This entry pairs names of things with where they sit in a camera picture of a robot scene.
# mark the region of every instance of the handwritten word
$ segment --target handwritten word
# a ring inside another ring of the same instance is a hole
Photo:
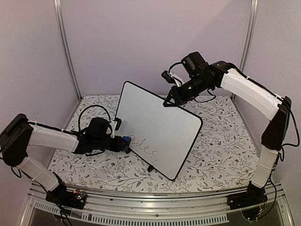
[[[144,151],[146,154],[150,154],[151,155],[151,158],[154,160],[154,161],[158,161],[156,156],[155,156],[155,153],[158,152],[158,151],[146,151],[150,148],[150,146],[143,146],[142,144],[146,141],[146,139],[143,139],[141,142],[137,142],[135,141],[136,140],[136,137],[135,135],[130,135],[131,137],[131,143],[133,145],[135,145],[136,147],[138,147],[141,151]]]

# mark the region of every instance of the cable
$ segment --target cable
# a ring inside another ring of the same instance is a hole
[[[292,116],[293,124],[294,124],[294,126],[295,126],[296,135],[297,135],[297,144],[285,143],[285,144],[281,145],[281,151],[282,151],[282,152],[281,152],[281,154],[280,154],[280,160],[281,160],[281,161],[284,161],[285,151],[284,151],[284,148],[283,148],[283,147],[284,147],[284,146],[298,147],[298,146],[300,145],[300,135],[299,135],[299,130],[298,130],[298,127],[297,127],[297,123],[296,123],[295,116],[294,116],[294,114],[293,114],[293,112],[292,112],[292,110],[291,110],[289,104],[287,104],[286,101],[283,101],[282,103],[286,106],[286,108],[288,109],[290,115]]]
[[[206,101],[197,101],[196,98],[194,97],[194,98],[193,98],[194,101],[195,101],[195,102],[198,102],[198,103],[206,103],[206,102],[209,102],[209,101],[212,101],[212,100],[216,99],[216,95],[212,94],[212,93],[209,91],[209,89],[207,89],[207,93],[209,93],[211,96],[213,96],[213,98],[211,98],[211,99],[209,99],[209,100],[206,100]]]
[[[91,108],[91,107],[100,107],[100,108],[102,108],[102,109],[107,113],[107,115],[108,115],[108,117],[109,117],[109,121],[111,121],[111,117],[110,117],[109,112],[108,112],[107,109],[105,109],[103,106],[101,106],[101,105],[91,105],[91,106],[88,106],[88,107],[86,107],[86,108],[79,114],[79,120],[78,120],[79,133],[81,132],[81,129],[80,129],[80,119],[81,119],[83,113],[84,113],[87,109],[89,109],[89,108]]]
[[[272,182],[271,176],[272,176],[272,174],[269,175],[269,181],[270,181],[270,183],[273,185],[273,187],[274,187],[274,189],[275,189],[275,198],[274,198],[274,201],[273,201],[273,204],[272,204],[271,208],[270,208],[264,215],[259,216],[258,220],[261,219],[261,218],[263,218],[263,217],[265,217],[268,213],[270,213],[270,211],[273,209],[273,207],[274,207],[274,205],[275,205],[275,203],[276,203],[276,199],[277,199],[277,188],[276,188],[276,186],[274,185],[274,183]]]
[[[20,171],[19,169],[18,169],[19,175],[16,174],[16,172],[14,171],[14,168],[13,168],[12,166],[10,167],[10,169],[11,169],[11,171],[15,174],[15,176],[16,176],[17,178],[21,178],[21,177],[22,177],[21,171]]]
[[[295,144],[285,143],[285,144],[283,144],[281,147],[284,147],[284,146],[298,147],[298,146],[300,145],[300,135],[299,135],[299,130],[298,130],[298,127],[297,127],[297,123],[296,123],[295,116],[294,116],[294,114],[293,114],[291,108],[289,107],[289,105],[288,105],[285,101],[283,101],[282,103],[286,105],[286,107],[287,107],[289,113],[290,113],[291,116],[292,116],[293,124],[294,124],[294,126],[295,126],[296,135],[297,135],[297,144],[295,145]]]
[[[60,211],[60,215],[61,215],[61,222],[65,225],[65,226],[68,226],[65,221],[63,220],[63,215],[62,215],[62,211]]]
[[[169,67],[168,74],[170,73],[170,70],[171,70],[174,66],[180,65],[180,64],[181,64],[181,62],[177,62],[177,63],[174,63],[173,65],[171,65],[171,66]]]
[[[89,157],[89,156],[94,156],[94,155],[98,155],[98,154],[102,154],[102,153],[104,153],[104,150],[94,153],[94,154],[86,154],[86,156]]]

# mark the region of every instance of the metal frame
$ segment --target metal frame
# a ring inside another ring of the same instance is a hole
[[[74,190],[79,186],[68,186]],[[216,218],[227,213],[245,210],[248,208],[230,210],[227,205],[227,196],[245,191],[246,188],[236,188],[227,191],[214,191],[186,194],[143,194],[115,192],[101,189],[80,187],[87,192],[87,203],[84,210],[72,210],[70,218],[97,223],[100,220],[126,221],[128,225],[161,225],[161,222],[187,222],[186,225],[195,225],[196,220]],[[293,220],[282,186],[278,183],[277,203],[281,211],[283,222],[286,226],[293,226]],[[269,203],[274,201],[274,187],[266,186]],[[21,226],[28,226],[33,208],[56,214],[56,206],[45,201],[45,192],[37,183],[33,183],[28,192],[28,204]]]
[[[65,31],[64,21],[63,21],[61,0],[54,0],[54,5],[55,5],[57,26],[58,26],[58,30],[59,30],[60,37],[61,37],[62,47],[63,47],[69,75],[71,78],[71,82],[72,82],[72,86],[74,88],[76,98],[80,101],[82,99],[82,95],[81,95],[81,92],[79,89],[79,84],[77,82],[76,75],[74,72],[71,55],[70,55],[70,50],[69,50],[69,46],[68,46],[68,42],[67,42],[66,31]]]
[[[250,50],[250,46],[251,46],[251,42],[252,42],[255,21],[256,21],[256,16],[257,16],[257,8],[258,8],[258,0],[252,0],[248,30],[247,30],[246,41],[245,41],[245,47],[244,47],[243,55],[241,57],[240,64],[239,64],[239,69],[242,72],[245,69],[246,60],[248,58],[248,54],[249,54],[249,50]],[[236,98],[236,95],[232,94],[231,98],[234,101]]]

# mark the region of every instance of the white arm segment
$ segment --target white arm segment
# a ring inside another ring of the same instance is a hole
[[[268,149],[264,145],[261,146],[260,158],[251,180],[253,185],[259,188],[265,186],[271,171],[274,169],[273,167],[278,154],[279,152],[277,150]]]
[[[16,167],[43,185],[48,191],[53,191],[59,184],[58,179],[51,171],[31,157],[26,157]]]
[[[32,127],[32,136],[30,137],[28,146],[37,145],[74,152],[79,143],[77,137],[74,135],[40,126],[32,125]],[[16,167],[43,185],[48,191],[53,191],[59,185],[56,176],[31,157],[26,157]]]
[[[44,146],[74,152],[79,141],[75,135],[62,133],[53,129],[33,126],[29,146]]]
[[[240,75],[234,68],[224,74],[221,87],[257,108],[268,120],[274,118],[280,100]]]
[[[224,74],[221,87],[244,99],[257,108],[268,120],[272,120],[277,113],[280,100],[269,92],[255,85],[244,78],[237,70],[231,68]],[[265,186],[274,164],[279,155],[277,150],[270,150],[264,145],[261,146],[261,154],[256,171],[252,177],[252,184],[262,188]]]

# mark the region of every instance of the white cable tie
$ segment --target white cable tie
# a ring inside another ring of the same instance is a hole
[[[28,120],[28,122],[32,122],[32,123],[34,123],[35,125],[37,125],[37,121],[31,121],[31,120]]]
[[[258,163],[258,165],[260,165],[260,166],[262,166],[262,167],[264,167],[264,168],[266,168],[266,169],[268,169],[268,170],[274,170],[274,169],[276,169],[276,167],[269,168],[269,167],[266,167],[266,166],[264,166],[264,165],[262,165],[262,164],[260,164],[260,163]]]

